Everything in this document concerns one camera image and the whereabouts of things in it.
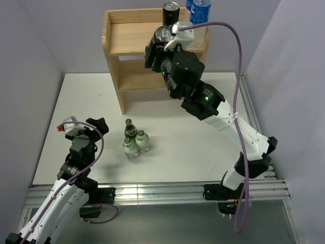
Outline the black can yellow label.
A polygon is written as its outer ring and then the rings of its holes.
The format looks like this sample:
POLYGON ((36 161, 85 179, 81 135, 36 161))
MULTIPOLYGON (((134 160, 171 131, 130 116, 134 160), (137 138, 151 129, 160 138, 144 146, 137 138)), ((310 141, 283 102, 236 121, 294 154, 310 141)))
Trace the black can yellow label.
POLYGON ((166 2, 162 9, 162 24, 172 26, 179 20, 180 7, 176 2, 166 2))

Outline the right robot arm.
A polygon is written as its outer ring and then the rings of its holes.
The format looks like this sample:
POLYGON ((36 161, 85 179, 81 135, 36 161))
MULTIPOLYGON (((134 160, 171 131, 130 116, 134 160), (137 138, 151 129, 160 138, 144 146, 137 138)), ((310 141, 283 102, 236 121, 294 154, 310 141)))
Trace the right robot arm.
POLYGON ((149 42, 145 67, 162 74, 169 96, 182 99, 186 112, 223 133, 240 149, 237 162, 224 174, 219 187, 223 197, 231 198, 246 178, 255 178, 268 169, 269 154, 275 150, 277 139, 256 131, 215 87, 201 80, 205 66, 195 53, 185 51, 181 44, 165 50, 166 45, 158 39, 149 42))

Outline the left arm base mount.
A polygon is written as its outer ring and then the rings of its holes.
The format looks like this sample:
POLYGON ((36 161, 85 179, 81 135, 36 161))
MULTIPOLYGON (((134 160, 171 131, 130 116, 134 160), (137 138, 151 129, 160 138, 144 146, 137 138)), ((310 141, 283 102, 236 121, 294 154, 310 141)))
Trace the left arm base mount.
POLYGON ((85 206, 79 209, 79 216, 83 219, 96 219, 100 216, 105 204, 113 204, 116 189, 98 188, 86 204, 97 204, 97 206, 85 206))

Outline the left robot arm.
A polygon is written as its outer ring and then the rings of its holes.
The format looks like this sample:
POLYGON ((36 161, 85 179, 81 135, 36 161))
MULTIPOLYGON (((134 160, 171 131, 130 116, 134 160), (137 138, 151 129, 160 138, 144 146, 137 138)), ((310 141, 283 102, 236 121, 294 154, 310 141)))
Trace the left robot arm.
POLYGON ((109 132, 105 119, 88 118, 81 122, 70 116, 57 130, 72 142, 65 162, 34 218, 18 233, 10 233, 6 243, 51 243, 52 233, 59 228, 56 219, 63 210, 79 209, 98 199, 98 182, 87 176, 104 151, 96 142, 104 142, 104 135, 109 132))

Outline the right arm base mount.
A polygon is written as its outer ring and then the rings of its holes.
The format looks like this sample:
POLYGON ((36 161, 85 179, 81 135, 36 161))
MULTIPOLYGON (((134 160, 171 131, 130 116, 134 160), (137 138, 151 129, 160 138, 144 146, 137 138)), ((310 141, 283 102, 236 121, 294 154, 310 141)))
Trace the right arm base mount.
POLYGON ((245 183, 241 183, 236 190, 226 188, 221 183, 205 184, 203 198, 207 201, 217 201, 222 214, 235 215, 243 189, 246 190, 245 183))

